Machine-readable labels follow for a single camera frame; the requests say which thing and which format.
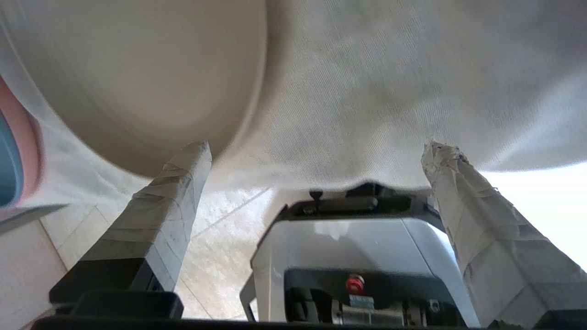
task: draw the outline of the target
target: pink object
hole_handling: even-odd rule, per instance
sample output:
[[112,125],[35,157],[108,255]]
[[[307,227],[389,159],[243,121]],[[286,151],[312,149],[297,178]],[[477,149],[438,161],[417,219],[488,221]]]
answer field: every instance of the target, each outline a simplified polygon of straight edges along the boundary
[[39,165],[39,147],[35,137],[35,130],[29,120],[28,112],[18,102],[1,77],[0,112],[10,127],[12,135],[16,140],[18,153],[21,157],[24,179],[19,201],[22,201],[35,192],[39,183],[41,169]]

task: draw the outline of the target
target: blue object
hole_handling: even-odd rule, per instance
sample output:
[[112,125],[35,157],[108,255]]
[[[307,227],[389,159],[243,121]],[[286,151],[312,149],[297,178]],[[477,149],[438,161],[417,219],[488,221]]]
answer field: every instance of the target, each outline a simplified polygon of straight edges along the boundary
[[21,155],[8,123],[0,113],[0,208],[16,204],[22,194],[23,180]]

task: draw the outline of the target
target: red button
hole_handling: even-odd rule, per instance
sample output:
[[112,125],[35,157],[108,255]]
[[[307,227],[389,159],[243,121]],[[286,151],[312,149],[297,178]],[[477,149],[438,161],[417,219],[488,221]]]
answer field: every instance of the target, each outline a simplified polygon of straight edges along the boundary
[[363,282],[358,278],[349,278],[346,280],[346,290],[353,295],[363,294]]

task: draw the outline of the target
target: round white object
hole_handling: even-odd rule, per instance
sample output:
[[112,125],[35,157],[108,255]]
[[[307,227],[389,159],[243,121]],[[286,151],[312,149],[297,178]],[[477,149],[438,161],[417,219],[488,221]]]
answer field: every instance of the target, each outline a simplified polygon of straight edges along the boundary
[[156,176],[183,146],[238,140],[264,72],[262,0],[24,0],[5,29],[52,109],[90,148]]

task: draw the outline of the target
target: white fabric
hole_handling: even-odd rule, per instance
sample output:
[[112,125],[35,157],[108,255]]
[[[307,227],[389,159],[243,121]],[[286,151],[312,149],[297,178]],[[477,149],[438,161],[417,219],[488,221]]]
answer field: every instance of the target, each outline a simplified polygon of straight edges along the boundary
[[480,170],[587,158],[583,1],[267,5],[258,112],[216,187],[424,188],[431,139]]

